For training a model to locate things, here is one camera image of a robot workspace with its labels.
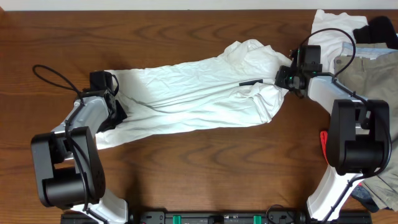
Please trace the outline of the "white t-shirt with black tag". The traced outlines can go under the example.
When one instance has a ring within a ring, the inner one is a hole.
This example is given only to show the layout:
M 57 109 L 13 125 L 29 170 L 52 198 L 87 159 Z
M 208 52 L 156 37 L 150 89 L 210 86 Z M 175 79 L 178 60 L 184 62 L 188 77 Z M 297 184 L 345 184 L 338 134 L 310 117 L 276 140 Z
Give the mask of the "white t-shirt with black tag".
M 156 134 L 269 123 L 286 90 L 275 85 L 290 60 L 258 40 L 234 42 L 217 57 L 155 68 L 114 70 L 126 119 L 96 135 L 107 149 Z

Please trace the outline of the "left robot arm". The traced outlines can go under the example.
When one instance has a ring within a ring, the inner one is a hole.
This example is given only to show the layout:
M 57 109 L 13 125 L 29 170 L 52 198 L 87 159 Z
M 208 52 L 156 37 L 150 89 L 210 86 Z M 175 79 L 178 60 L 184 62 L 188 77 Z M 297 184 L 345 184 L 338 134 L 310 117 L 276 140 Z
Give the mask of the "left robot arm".
M 96 133 L 116 116 L 109 90 L 82 93 L 64 122 L 31 140 L 40 202 L 98 223 L 127 223 L 127 202 L 106 187 Z

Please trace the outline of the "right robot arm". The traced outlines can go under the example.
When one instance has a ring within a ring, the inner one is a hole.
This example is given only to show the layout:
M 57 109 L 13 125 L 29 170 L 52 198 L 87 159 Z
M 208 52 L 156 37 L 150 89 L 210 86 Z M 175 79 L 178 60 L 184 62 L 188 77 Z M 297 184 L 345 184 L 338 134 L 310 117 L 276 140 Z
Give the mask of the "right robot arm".
M 330 73 L 281 66 L 275 85 L 302 92 L 330 114 L 325 148 L 328 166 L 307 199 L 307 211 L 297 221 L 333 223 L 354 188 L 380 174 L 390 161 L 389 105 L 357 95 Z

